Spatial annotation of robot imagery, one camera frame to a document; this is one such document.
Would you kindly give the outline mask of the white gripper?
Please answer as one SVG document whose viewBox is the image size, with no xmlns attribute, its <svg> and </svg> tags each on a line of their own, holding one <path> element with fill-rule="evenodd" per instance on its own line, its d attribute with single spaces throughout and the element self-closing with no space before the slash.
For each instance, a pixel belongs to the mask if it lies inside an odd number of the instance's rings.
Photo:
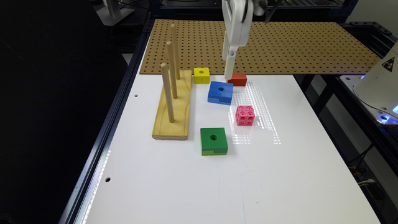
<svg viewBox="0 0 398 224">
<path fill-rule="evenodd" d="M 236 51 L 249 40 L 254 5 L 251 0 L 222 1 L 225 24 L 223 60 L 224 78 L 232 79 Z"/>
</svg>

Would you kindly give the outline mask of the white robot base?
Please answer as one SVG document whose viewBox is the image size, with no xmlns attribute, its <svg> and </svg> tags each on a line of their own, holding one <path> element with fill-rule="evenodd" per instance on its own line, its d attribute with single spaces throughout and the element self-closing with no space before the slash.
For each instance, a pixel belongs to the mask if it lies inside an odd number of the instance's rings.
<svg viewBox="0 0 398 224">
<path fill-rule="evenodd" d="M 377 124 L 397 126 L 397 44 L 367 74 L 343 75 L 340 80 Z"/>
</svg>

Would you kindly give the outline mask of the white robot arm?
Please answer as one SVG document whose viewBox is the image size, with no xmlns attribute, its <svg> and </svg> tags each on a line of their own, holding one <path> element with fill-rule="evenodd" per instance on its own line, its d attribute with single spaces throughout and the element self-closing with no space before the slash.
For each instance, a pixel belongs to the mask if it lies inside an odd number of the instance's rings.
<svg viewBox="0 0 398 224">
<path fill-rule="evenodd" d="M 268 1 L 259 0 L 222 1 L 225 24 L 222 58 L 225 61 L 226 80 L 232 79 L 239 47 L 244 47 L 248 43 L 253 16 L 263 16 L 267 4 Z"/>
</svg>

